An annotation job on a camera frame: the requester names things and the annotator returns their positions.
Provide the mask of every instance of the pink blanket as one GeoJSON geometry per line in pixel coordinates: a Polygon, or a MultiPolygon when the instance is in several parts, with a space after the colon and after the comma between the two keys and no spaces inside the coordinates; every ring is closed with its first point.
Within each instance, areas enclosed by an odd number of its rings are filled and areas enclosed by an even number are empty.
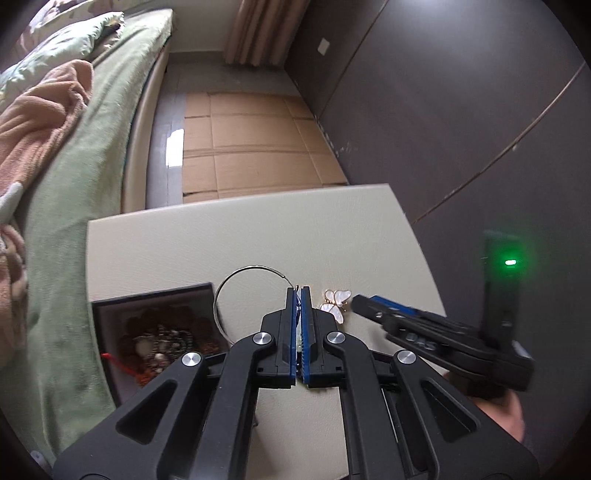
{"type": "Polygon", "coordinates": [[[90,99],[92,65],[56,67],[0,115],[0,368],[25,341],[24,241],[10,225],[18,202],[51,161],[90,99]]]}

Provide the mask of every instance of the butterfly brooch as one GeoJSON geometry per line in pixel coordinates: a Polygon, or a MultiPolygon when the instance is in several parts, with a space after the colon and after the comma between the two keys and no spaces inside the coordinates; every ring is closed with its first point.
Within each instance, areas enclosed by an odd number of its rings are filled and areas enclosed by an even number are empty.
{"type": "Polygon", "coordinates": [[[336,323],[342,325],[345,321],[343,318],[345,304],[350,296],[350,290],[326,290],[324,292],[325,301],[320,305],[320,310],[331,313],[335,317],[336,323]]]}

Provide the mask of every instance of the gray floor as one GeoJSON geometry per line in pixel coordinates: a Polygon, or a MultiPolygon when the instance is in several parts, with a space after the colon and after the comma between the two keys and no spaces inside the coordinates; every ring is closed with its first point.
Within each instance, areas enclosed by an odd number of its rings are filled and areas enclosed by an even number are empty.
{"type": "Polygon", "coordinates": [[[170,139],[173,132],[183,128],[185,98],[190,92],[299,95],[283,70],[226,65],[219,52],[172,54],[164,75],[152,128],[146,208],[183,202],[183,168],[178,161],[170,161],[172,155],[180,155],[182,158],[182,148],[179,151],[177,146],[173,152],[173,142],[170,139]]]}

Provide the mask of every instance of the cardboard on floor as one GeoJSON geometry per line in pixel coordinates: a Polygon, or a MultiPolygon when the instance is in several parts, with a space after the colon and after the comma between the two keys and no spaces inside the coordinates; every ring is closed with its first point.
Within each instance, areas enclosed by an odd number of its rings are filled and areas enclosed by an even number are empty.
{"type": "Polygon", "coordinates": [[[346,184],[302,98],[187,95],[184,203],[346,184]]]}

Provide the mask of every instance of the metal screw cap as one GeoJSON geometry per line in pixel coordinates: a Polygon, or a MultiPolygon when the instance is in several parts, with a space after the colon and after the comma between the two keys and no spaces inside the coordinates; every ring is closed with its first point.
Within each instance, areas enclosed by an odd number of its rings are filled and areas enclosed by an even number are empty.
{"type": "Polygon", "coordinates": [[[267,333],[267,332],[258,332],[252,336],[252,341],[259,344],[259,345],[266,345],[271,340],[273,340],[273,337],[271,336],[270,333],[267,333]]]}
{"type": "Polygon", "coordinates": [[[345,341],[345,334],[343,332],[330,332],[326,339],[330,343],[343,343],[345,341]]]}
{"type": "Polygon", "coordinates": [[[413,364],[414,361],[417,359],[417,356],[409,350],[400,350],[396,357],[398,361],[402,364],[410,365],[413,364]]]}
{"type": "Polygon", "coordinates": [[[183,355],[183,365],[187,365],[187,367],[194,367],[201,361],[201,355],[197,352],[188,352],[183,355]]]}

